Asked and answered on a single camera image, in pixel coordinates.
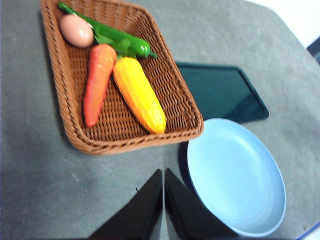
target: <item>carrot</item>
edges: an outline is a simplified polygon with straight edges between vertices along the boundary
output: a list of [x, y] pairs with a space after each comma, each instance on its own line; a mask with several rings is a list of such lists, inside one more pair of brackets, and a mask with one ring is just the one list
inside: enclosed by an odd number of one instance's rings
[[116, 51], [107, 44], [98, 44], [91, 49], [83, 101], [84, 121], [88, 128], [98, 121], [116, 59]]

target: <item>gray table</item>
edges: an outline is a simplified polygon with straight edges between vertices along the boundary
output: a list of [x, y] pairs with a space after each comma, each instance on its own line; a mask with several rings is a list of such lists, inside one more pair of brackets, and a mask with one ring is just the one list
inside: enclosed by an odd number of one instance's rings
[[[271, 237], [320, 221], [320, 67], [271, 10], [242, 0], [134, 0], [180, 62], [237, 65], [270, 111], [245, 124], [282, 172], [287, 210]], [[79, 152], [59, 116], [39, 1], [1, 1], [1, 236], [88, 236], [157, 169], [179, 178], [179, 145], [110, 156]], [[162, 214], [153, 239], [175, 239]]]

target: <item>blue plate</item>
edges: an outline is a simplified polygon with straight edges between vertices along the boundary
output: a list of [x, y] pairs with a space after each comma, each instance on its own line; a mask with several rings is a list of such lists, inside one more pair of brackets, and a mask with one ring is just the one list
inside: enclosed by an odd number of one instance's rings
[[187, 150], [190, 178], [202, 203], [236, 233], [263, 237], [282, 222], [286, 189], [266, 146], [230, 120], [204, 122]]

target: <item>light blue plate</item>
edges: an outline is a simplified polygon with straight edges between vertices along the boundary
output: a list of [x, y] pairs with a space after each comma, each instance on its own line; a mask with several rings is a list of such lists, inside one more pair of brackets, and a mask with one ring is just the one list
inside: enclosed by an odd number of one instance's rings
[[263, 237], [282, 222], [287, 198], [279, 167], [245, 127], [206, 120], [202, 135], [189, 141], [187, 161], [200, 200], [236, 233]]

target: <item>toy carrot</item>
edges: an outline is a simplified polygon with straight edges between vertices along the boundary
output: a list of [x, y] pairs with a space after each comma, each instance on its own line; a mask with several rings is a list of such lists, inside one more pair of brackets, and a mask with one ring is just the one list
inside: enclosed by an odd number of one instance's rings
[[98, 44], [91, 49], [83, 101], [84, 121], [88, 128], [98, 121], [116, 59], [116, 51], [107, 44]]

